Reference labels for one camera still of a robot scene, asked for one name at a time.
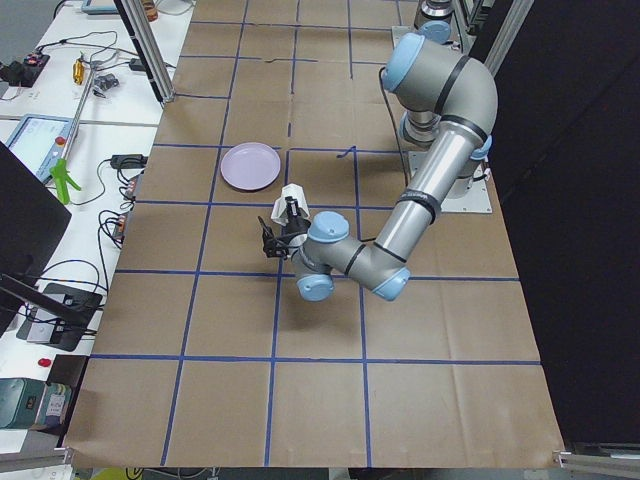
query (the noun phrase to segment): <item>gray floor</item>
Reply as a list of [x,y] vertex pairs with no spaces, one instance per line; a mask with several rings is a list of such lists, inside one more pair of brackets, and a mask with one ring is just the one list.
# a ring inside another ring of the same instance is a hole
[[[38,45],[58,0],[0,0],[0,62],[22,59]],[[0,96],[7,90],[0,83]]]

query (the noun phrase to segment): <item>charger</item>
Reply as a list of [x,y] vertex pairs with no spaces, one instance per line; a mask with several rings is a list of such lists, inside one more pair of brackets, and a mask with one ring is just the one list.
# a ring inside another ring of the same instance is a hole
[[147,165],[147,158],[141,153],[131,153],[127,155],[111,155],[111,168],[115,170],[127,170],[134,168],[144,168]]

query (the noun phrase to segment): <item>white object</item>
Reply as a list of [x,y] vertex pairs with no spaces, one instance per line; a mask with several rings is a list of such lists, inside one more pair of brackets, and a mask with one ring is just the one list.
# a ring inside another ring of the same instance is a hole
[[302,218],[309,218],[309,207],[307,199],[304,197],[304,190],[300,185],[290,183],[282,187],[282,195],[273,204],[271,220],[283,227],[287,225],[287,197],[295,198],[298,201],[298,210]]
[[247,191],[261,190],[278,178],[280,157],[273,148],[263,143],[241,143],[225,154],[220,172],[232,187]]

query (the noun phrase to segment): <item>jar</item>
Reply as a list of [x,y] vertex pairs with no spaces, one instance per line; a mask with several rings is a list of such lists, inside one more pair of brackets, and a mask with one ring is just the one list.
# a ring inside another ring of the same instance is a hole
[[147,14],[147,20],[153,22],[158,19],[158,9],[153,0],[141,0],[144,12]]

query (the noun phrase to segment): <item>black cover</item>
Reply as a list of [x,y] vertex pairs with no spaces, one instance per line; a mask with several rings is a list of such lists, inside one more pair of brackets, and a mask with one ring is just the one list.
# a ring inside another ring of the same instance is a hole
[[[40,275],[62,239],[71,213],[0,142],[0,272],[24,283]],[[0,292],[0,334],[20,300]]]
[[536,0],[491,167],[567,441],[640,442],[640,2]]

